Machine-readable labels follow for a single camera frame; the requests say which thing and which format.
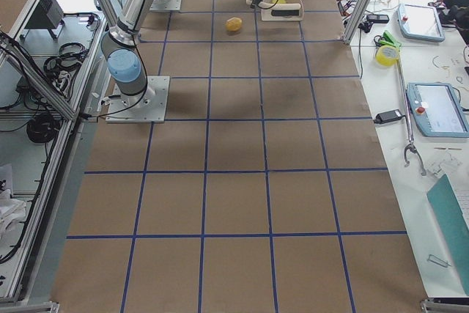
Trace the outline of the teach pendant far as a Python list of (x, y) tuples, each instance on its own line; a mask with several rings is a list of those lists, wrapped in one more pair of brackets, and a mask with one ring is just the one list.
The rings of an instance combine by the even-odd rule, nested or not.
[(445, 40), (443, 27), (434, 7), (400, 4), (396, 13), (399, 28), (405, 38), (434, 43)]

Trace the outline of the yellow orange potato toy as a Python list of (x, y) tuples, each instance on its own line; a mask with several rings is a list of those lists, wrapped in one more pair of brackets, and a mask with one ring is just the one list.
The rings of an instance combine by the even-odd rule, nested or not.
[(228, 33), (235, 33), (242, 29), (243, 27), (243, 20), (239, 17), (232, 17), (226, 20), (225, 22), (225, 29)]

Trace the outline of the teach pendant near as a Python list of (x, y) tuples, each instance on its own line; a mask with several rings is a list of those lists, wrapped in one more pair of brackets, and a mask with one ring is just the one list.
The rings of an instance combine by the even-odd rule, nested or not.
[(468, 121), (452, 85), (409, 83), (407, 99), (416, 125), (423, 136), (468, 137)]

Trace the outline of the green plastic clamp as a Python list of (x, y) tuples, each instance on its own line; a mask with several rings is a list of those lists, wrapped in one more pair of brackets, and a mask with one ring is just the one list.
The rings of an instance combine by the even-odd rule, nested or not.
[(397, 48), (398, 50), (401, 48), (402, 44), (393, 36), (389, 31), (385, 30), (381, 36), (379, 36), (379, 39), (377, 43), (380, 46), (383, 45), (389, 45), (392, 47)]

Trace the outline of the metal reacher grabber tool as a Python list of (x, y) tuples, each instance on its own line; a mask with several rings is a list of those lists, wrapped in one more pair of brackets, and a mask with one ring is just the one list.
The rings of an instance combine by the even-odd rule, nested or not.
[(406, 129), (407, 129), (407, 145), (405, 146), (404, 152), (403, 152), (403, 156), (405, 160), (405, 167), (408, 167), (410, 165), (410, 159), (408, 158), (408, 154), (412, 153), (418, 159), (419, 170), (420, 170), (421, 176), (425, 177), (426, 169), (424, 167), (424, 162), (417, 147), (414, 144), (415, 139), (414, 139), (414, 134), (413, 134), (413, 127), (410, 121), (410, 105), (407, 99), (407, 91), (406, 91), (406, 86), (405, 86), (405, 79), (403, 75), (401, 59), (397, 59), (396, 68), (397, 68), (397, 73), (398, 73), (399, 86), (400, 86), (402, 99), (403, 99), (403, 103), (405, 107), (405, 124), (406, 124)]

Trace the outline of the yellow tape roll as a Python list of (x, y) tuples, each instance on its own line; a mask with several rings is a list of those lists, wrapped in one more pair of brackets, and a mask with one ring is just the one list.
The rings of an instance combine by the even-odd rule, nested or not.
[(391, 45), (382, 45), (377, 49), (375, 60), (384, 67), (390, 67), (399, 60), (399, 51)]

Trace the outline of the beige plastic dustpan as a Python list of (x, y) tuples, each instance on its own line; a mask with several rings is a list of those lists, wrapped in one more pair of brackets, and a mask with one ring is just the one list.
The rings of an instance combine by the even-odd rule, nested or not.
[(259, 7), (262, 21), (303, 20), (302, 0), (262, 0)]

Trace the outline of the teach pendant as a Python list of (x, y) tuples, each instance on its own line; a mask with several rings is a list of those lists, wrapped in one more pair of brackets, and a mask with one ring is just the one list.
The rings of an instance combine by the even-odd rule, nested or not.
[(409, 83), (407, 99), (416, 125), (423, 136), (468, 137), (468, 121), (452, 85)]
[(434, 43), (445, 40), (443, 27), (434, 7), (400, 4), (396, 13), (399, 28), (405, 38)]

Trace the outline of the beige hand brush black bristles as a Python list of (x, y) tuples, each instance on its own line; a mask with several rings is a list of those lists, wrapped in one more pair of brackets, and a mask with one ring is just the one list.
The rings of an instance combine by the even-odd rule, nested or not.
[(301, 21), (303, 19), (300, 3), (268, 4), (261, 1), (256, 5), (263, 21)]

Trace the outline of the black power adapter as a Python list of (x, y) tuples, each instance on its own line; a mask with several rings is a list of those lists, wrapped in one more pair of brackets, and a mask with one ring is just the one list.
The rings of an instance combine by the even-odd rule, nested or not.
[(391, 122), (396, 122), (401, 120), (404, 117), (404, 114), (399, 109), (393, 109), (390, 111), (380, 112), (373, 119), (374, 124), (384, 125)]

